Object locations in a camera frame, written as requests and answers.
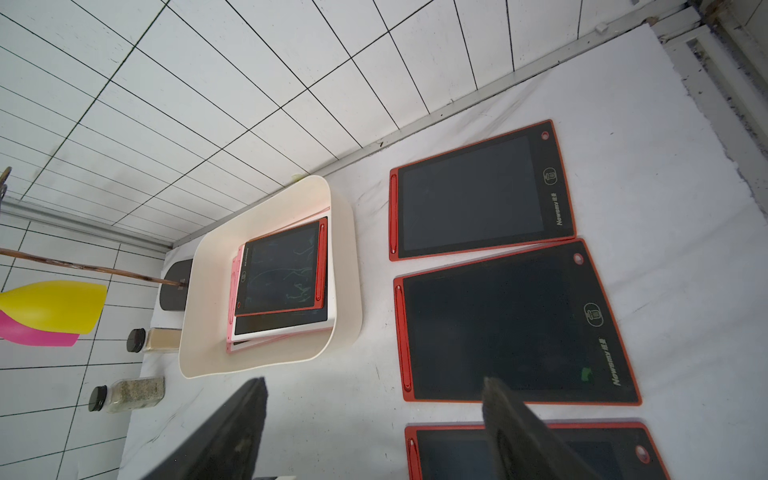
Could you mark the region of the pink bottom writing tablet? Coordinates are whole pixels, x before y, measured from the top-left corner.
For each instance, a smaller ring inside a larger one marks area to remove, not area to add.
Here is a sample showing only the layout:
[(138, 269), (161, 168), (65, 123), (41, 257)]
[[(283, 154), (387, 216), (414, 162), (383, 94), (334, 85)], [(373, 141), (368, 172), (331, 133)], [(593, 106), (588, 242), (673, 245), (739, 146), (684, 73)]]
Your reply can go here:
[(249, 340), (233, 340), (234, 333), (234, 313), (235, 303), (237, 299), (237, 288), (239, 284), (239, 275), (241, 273), (242, 258), (243, 258), (244, 246), (241, 245), (237, 251), (237, 254), (232, 260), (232, 271), (230, 279), (230, 292), (229, 292), (229, 306), (227, 313), (227, 344), (226, 351), (231, 354), (240, 350), (254, 348), (257, 345), (268, 344), (277, 341), (281, 338), (281, 335), (269, 335), (265, 337), (257, 337)]

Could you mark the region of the metal cup holder stand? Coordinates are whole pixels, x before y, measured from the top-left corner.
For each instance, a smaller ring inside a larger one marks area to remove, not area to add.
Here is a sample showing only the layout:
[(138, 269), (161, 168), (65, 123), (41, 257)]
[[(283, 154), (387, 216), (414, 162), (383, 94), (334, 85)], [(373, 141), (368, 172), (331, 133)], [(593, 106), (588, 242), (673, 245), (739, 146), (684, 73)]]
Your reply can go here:
[(22, 251), (18, 250), (11, 250), (7, 248), (1, 249), (1, 254), (3, 256), (8, 256), (14, 259), (21, 259), (26, 261), (32, 261), (36, 263), (42, 263), (47, 265), (53, 265), (56, 267), (61, 268), (69, 268), (69, 269), (75, 269), (75, 270), (84, 270), (84, 271), (92, 271), (92, 272), (99, 272), (104, 274), (110, 274), (110, 275), (116, 275), (126, 278), (132, 278), (136, 280), (141, 280), (145, 282), (152, 282), (159, 284), (161, 286), (169, 286), (176, 288), (177, 290), (184, 291), (188, 288), (189, 281), (182, 279), (182, 280), (172, 280), (172, 279), (161, 279), (157, 277), (151, 277), (148, 275), (143, 275), (140, 273), (130, 272), (126, 270), (116, 269), (116, 268), (108, 268), (108, 267), (102, 267), (102, 266), (94, 266), (94, 265), (87, 265), (87, 264), (80, 264), (80, 263), (73, 263), (68, 262), (64, 260), (58, 260), (58, 259), (52, 259), (47, 258), (39, 255), (33, 255), (28, 254)]

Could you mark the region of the yellow plastic goblet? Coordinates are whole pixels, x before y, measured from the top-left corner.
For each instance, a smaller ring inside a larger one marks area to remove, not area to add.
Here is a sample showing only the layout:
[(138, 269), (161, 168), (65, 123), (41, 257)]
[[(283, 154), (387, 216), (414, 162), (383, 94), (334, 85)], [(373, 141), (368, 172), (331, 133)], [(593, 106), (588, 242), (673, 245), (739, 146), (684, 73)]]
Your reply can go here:
[(44, 281), (1, 293), (1, 310), (27, 327), (47, 332), (88, 334), (100, 320), (106, 285)]

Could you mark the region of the cream plastic storage box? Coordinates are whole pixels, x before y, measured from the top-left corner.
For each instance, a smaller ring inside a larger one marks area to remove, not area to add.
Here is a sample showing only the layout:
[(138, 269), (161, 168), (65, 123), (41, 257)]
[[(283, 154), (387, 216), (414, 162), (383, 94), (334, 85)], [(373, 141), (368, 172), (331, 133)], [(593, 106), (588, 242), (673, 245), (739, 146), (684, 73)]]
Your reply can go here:
[[(314, 214), (329, 220), (328, 332), (301, 333), (225, 349), (231, 263), (246, 241), (294, 226)], [(195, 251), (181, 333), (179, 366), (188, 379), (314, 360), (351, 346), (363, 323), (353, 210), (320, 176), (306, 177), (207, 233)]]

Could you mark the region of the white pink writing tablet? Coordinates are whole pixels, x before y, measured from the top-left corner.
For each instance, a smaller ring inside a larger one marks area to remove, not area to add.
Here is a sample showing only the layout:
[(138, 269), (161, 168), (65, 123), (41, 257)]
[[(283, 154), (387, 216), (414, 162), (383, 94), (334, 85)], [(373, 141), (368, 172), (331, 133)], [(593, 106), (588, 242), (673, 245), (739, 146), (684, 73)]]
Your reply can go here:
[(335, 326), (335, 318), (328, 313), (328, 305), (320, 309), (236, 317), (234, 313), (233, 340), (249, 340), (269, 335), (280, 339), (311, 332), (328, 331)]

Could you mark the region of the glass jar with grey contents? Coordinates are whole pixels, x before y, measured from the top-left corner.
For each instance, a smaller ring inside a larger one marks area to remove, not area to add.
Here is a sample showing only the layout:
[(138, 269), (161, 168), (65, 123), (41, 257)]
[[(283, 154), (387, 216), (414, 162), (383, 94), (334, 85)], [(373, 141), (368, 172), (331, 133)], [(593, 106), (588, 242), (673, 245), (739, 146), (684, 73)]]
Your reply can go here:
[(157, 405), (164, 396), (165, 379), (163, 377), (124, 379), (111, 386), (96, 386), (92, 390), (88, 410), (120, 413), (150, 408)]

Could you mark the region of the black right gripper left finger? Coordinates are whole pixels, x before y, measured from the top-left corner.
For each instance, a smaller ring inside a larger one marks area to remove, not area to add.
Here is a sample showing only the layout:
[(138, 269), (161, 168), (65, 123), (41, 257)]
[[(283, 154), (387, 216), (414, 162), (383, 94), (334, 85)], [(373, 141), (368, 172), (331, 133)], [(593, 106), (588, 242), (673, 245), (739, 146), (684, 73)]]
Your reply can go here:
[(243, 384), (148, 479), (251, 479), (267, 415), (262, 378)]

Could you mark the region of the pink plastic goblet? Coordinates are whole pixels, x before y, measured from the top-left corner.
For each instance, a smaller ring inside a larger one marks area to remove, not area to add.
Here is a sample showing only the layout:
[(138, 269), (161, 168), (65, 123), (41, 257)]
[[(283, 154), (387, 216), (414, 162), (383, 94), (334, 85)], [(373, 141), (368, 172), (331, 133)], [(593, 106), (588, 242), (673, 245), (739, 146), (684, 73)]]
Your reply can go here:
[(1, 337), (19, 345), (36, 347), (71, 347), (78, 334), (48, 332), (23, 325), (1, 312)]

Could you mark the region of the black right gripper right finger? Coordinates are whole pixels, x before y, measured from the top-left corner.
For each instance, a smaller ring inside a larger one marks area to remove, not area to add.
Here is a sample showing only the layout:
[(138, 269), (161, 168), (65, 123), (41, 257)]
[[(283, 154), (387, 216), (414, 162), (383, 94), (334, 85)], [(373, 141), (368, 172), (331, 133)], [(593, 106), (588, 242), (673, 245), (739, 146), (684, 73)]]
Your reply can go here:
[(599, 475), (497, 378), (484, 379), (482, 413), (499, 479), (597, 479)]

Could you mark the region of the glass jar with beige contents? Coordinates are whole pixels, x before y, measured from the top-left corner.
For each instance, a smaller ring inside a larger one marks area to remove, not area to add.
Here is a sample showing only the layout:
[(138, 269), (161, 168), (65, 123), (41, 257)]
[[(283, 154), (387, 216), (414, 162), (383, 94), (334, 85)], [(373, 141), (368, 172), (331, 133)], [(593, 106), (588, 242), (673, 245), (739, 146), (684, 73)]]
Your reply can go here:
[(129, 353), (174, 353), (179, 350), (181, 334), (179, 329), (133, 329), (126, 339), (126, 350)]

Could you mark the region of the red writing tablet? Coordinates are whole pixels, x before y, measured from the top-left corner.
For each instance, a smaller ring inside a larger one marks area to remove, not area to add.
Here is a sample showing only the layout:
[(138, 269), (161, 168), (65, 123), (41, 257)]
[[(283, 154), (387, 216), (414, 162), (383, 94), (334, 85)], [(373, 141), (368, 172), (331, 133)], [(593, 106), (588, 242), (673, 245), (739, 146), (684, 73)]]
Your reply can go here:
[(527, 403), (642, 402), (581, 238), (400, 276), (393, 293), (408, 402), (477, 402), (488, 378)]
[[(548, 427), (603, 479), (667, 479), (647, 427), (639, 421), (550, 422)], [(411, 479), (494, 479), (481, 424), (405, 428)]]
[(325, 304), (328, 219), (252, 239), (232, 262), (235, 317), (317, 310)]
[(550, 119), (392, 169), (388, 211), (392, 261), (577, 235)]

